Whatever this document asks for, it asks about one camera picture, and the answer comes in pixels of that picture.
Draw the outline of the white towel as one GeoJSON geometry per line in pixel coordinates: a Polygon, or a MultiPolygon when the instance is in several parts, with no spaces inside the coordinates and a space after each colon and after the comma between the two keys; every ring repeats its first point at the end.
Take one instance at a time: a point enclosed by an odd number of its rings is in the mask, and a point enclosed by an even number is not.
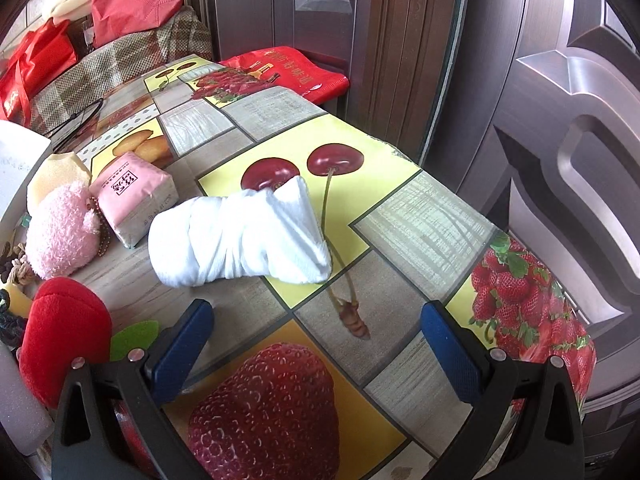
{"type": "Polygon", "coordinates": [[[306,182],[226,197],[198,196],[158,214],[148,236],[151,266],[169,287],[270,276],[317,284],[332,272],[306,182]]]}

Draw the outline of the plaid blanket covered furniture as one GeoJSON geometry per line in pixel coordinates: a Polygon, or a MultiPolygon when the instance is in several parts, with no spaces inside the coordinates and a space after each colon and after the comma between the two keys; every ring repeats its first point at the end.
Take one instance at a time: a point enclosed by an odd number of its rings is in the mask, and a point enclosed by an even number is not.
{"type": "Polygon", "coordinates": [[[28,128],[45,134],[121,84],[189,54],[210,60],[212,35],[184,6],[159,28],[121,36],[57,76],[30,99],[28,128]]]}

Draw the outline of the pink tissue pack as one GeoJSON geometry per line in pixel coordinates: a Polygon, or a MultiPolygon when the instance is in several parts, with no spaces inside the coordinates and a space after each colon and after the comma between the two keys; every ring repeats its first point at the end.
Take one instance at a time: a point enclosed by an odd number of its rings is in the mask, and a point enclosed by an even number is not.
{"type": "Polygon", "coordinates": [[[178,202],[170,174],[133,152],[114,159],[90,185],[100,211],[120,242],[134,248],[153,219],[178,202]]]}

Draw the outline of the red gift bag on chair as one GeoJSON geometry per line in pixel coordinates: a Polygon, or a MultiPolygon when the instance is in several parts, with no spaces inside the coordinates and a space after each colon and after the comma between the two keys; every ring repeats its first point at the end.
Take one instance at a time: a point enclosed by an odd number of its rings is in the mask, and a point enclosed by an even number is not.
{"type": "Polygon", "coordinates": [[[254,50],[227,58],[221,64],[293,90],[316,105],[344,96],[349,89],[346,76],[317,66],[291,47],[254,50]]]}

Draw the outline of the pink fluffy plush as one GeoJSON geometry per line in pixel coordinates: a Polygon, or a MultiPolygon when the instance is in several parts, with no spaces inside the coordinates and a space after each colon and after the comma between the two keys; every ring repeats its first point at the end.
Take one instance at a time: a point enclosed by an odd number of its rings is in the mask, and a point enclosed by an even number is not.
{"type": "Polygon", "coordinates": [[[101,220],[88,185],[65,183],[52,190],[32,215],[25,252],[43,280],[69,276],[98,255],[101,220]]]}

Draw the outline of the white foam tray box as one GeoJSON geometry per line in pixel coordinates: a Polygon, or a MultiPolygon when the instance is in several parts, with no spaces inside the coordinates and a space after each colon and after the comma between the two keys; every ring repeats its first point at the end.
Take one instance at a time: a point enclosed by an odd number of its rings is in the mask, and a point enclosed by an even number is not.
{"type": "Polygon", "coordinates": [[[26,191],[41,163],[52,153],[45,136],[15,122],[0,128],[1,239],[6,240],[26,211],[26,191]]]}

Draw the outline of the red plush apple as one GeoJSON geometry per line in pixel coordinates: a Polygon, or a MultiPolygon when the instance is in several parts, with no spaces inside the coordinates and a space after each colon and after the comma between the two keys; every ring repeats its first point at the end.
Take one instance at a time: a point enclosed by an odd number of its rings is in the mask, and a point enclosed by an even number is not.
{"type": "Polygon", "coordinates": [[[110,359],[112,319],[103,301],[71,278],[42,283],[30,307],[18,361],[30,392],[54,410],[76,358],[110,359]]]}

